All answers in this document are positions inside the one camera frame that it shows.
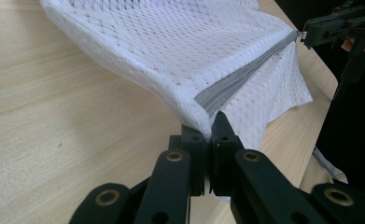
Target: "metal ring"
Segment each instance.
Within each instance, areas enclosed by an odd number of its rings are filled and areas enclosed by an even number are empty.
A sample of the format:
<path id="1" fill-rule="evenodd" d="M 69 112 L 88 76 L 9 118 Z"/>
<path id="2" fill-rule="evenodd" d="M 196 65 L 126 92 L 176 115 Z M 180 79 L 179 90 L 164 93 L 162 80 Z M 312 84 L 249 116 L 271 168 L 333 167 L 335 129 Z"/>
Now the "metal ring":
<path id="1" fill-rule="evenodd" d="M 347 207 L 354 204 L 353 198 L 339 189 L 325 189 L 324 194 L 331 202 L 337 203 L 341 206 Z"/>
<path id="2" fill-rule="evenodd" d="M 102 197 L 106 194 L 112 194 L 113 198 L 104 201 Z M 118 201 L 120 197 L 120 192 L 116 189 L 106 189 L 103 192 L 99 193 L 97 197 L 95 197 L 95 202 L 100 206 L 108 206 L 112 203 L 115 203 Z"/>
<path id="3" fill-rule="evenodd" d="M 182 161 L 183 155 L 182 155 L 182 153 L 179 153 L 179 152 L 171 152 L 171 153 L 168 153 L 165 158 L 168 161 Z"/>
<path id="4" fill-rule="evenodd" d="M 246 152 L 243 154 L 243 158 L 246 161 L 260 161 L 260 155 L 255 152 Z"/>

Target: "zipper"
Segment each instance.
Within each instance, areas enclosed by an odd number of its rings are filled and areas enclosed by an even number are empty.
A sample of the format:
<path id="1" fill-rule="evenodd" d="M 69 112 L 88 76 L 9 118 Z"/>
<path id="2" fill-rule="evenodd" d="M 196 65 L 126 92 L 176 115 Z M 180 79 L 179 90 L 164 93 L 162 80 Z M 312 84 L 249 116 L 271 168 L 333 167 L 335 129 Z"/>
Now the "zipper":
<path id="1" fill-rule="evenodd" d="M 243 87 L 249 78 L 258 71 L 268 59 L 279 50 L 286 48 L 292 41 L 296 41 L 297 37 L 298 33 L 296 31 L 291 32 L 284 39 L 260 55 L 259 58 L 217 81 L 204 91 L 201 91 L 194 97 L 194 100 L 205 109 L 209 116 L 212 116 L 215 111 L 226 104 L 226 102 Z"/>

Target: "white mesh bag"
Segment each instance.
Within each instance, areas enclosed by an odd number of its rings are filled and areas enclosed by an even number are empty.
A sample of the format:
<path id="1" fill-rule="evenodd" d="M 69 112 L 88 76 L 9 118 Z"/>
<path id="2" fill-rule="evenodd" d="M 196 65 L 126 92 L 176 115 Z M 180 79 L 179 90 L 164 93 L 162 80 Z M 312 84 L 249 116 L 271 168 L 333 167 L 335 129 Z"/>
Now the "white mesh bag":
<path id="1" fill-rule="evenodd" d="M 208 139 L 222 109 L 246 147 L 311 100 L 296 32 L 255 0 L 41 0 L 48 18 L 106 69 L 157 94 Z"/>

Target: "light wood surface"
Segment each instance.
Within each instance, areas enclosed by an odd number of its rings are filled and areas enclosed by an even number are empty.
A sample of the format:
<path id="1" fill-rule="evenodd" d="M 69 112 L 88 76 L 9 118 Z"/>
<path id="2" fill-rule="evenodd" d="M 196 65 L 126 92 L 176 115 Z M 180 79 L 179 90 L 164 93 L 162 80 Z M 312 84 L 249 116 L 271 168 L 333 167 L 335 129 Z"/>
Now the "light wood surface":
<path id="1" fill-rule="evenodd" d="M 270 123 L 261 149 L 295 186 L 336 88 L 313 51 L 299 45 L 299 60 L 315 100 Z M 150 176 L 179 133 L 158 98 L 86 56 L 38 1 L 0 1 L 0 223 L 67 223 L 93 188 Z M 228 203 L 192 199 L 190 223 L 233 222 Z"/>

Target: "wood grain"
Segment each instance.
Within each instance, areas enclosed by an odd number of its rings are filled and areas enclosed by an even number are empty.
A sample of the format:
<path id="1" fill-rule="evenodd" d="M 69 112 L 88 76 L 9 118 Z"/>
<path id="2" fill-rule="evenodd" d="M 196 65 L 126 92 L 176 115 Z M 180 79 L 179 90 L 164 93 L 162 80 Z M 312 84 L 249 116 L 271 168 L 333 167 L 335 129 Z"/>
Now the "wood grain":
<path id="1" fill-rule="evenodd" d="M 263 11 L 282 12 L 273 1 Z M 262 150 L 299 185 L 336 81 L 299 46 L 314 102 L 269 124 Z M 106 71 L 48 21 L 36 0 L 0 1 L 0 223 L 67 223 L 86 194 L 150 176 L 179 122 L 161 101 Z M 191 223 L 233 223 L 194 198 Z"/>

